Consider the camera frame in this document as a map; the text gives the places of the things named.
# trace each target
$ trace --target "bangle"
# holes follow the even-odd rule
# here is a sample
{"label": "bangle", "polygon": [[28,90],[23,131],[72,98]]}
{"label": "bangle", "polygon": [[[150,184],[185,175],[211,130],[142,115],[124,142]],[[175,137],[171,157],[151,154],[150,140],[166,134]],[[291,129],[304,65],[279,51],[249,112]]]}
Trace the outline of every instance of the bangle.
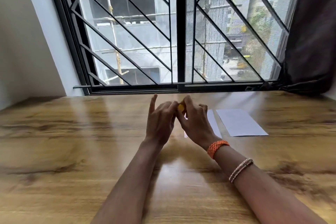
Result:
{"label": "bangle", "polygon": [[223,145],[230,146],[229,143],[224,140],[212,143],[207,150],[208,155],[213,159],[213,156],[215,155],[216,151]]}
{"label": "bangle", "polygon": [[244,160],[230,175],[229,182],[233,183],[233,181],[237,178],[237,176],[243,171],[245,168],[247,168],[249,165],[253,164],[253,160],[248,158]]}

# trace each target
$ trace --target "forearm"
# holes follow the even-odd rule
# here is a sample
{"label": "forearm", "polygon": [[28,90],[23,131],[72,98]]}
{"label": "forearm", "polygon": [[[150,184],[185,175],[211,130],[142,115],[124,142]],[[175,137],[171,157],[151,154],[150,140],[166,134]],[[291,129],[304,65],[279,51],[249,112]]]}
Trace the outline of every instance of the forearm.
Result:
{"label": "forearm", "polygon": [[[246,158],[233,148],[222,146],[215,153],[214,159],[229,177]],[[261,223],[326,223],[291,192],[281,187],[255,165],[243,170],[234,180],[234,185]]]}
{"label": "forearm", "polygon": [[143,141],[91,224],[139,224],[161,146]]}

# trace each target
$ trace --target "wood grain surface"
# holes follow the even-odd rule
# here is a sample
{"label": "wood grain surface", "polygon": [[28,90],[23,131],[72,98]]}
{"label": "wood grain surface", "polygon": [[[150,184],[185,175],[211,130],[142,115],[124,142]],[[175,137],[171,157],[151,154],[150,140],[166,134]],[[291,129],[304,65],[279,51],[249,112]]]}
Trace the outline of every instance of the wood grain surface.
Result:
{"label": "wood grain surface", "polygon": [[[157,103],[185,94],[161,94]],[[151,95],[27,101],[0,112],[0,223],[90,223],[145,136]],[[282,186],[336,223],[336,102],[284,92],[192,94],[248,111],[269,136],[229,137]],[[258,223],[176,120],[156,163],[144,223]]]}

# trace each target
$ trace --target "gold bangle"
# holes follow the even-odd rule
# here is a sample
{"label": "gold bangle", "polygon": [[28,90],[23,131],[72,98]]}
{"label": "gold bangle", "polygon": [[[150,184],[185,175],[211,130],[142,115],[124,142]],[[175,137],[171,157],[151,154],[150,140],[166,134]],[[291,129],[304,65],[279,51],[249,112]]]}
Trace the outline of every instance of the gold bangle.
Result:
{"label": "gold bangle", "polygon": [[249,165],[253,164],[253,160],[248,158],[246,160],[244,160],[232,173],[232,175],[230,175],[229,177],[229,182],[233,184],[233,181],[237,178],[237,176],[241,173],[241,171],[243,171],[246,167],[248,167]]}

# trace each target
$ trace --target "orange bracelet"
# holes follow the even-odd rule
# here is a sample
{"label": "orange bracelet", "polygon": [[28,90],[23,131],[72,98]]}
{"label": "orange bracelet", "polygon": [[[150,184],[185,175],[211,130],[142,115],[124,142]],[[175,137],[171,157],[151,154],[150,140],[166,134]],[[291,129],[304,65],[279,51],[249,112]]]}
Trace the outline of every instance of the orange bracelet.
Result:
{"label": "orange bracelet", "polygon": [[227,146],[230,146],[229,143],[227,141],[217,141],[217,142],[214,142],[212,143],[208,150],[207,150],[207,153],[209,154],[209,156],[213,159],[213,155],[215,155],[216,151],[223,145],[227,145]]}

